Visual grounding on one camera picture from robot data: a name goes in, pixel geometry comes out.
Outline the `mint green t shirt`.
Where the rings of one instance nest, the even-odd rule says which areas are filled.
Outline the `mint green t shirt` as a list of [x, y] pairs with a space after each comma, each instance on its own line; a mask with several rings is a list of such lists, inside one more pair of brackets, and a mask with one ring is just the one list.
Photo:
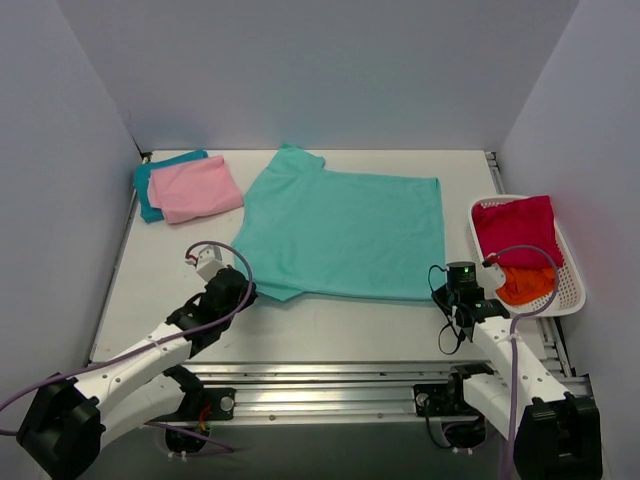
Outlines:
[[244, 197], [232, 242], [259, 293], [398, 301], [429, 299], [429, 269], [445, 261], [440, 182], [328, 170], [282, 145]]

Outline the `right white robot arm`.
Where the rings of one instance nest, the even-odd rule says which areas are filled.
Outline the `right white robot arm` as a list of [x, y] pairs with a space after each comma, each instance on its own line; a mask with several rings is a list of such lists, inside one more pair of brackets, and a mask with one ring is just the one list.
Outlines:
[[509, 467], [522, 479], [600, 479], [600, 414], [593, 399], [573, 394], [536, 357], [503, 304], [488, 299], [476, 266], [451, 262], [432, 293], [463, 337], [482, 350], [485, 363], [452, 369], [444, 404], [475, 413], [507, 443]]

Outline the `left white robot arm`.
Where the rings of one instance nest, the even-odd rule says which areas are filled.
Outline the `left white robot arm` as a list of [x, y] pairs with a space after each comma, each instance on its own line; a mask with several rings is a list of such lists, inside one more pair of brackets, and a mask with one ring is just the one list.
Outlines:
[[127, 432], [166, 415], [194, 417], [204, 388], [184, 362], [217, 342], [256, 297], [250, 276], [222, 268], [120, 356], [39, 385], [17, 443], [51, 478], [76, 479]]

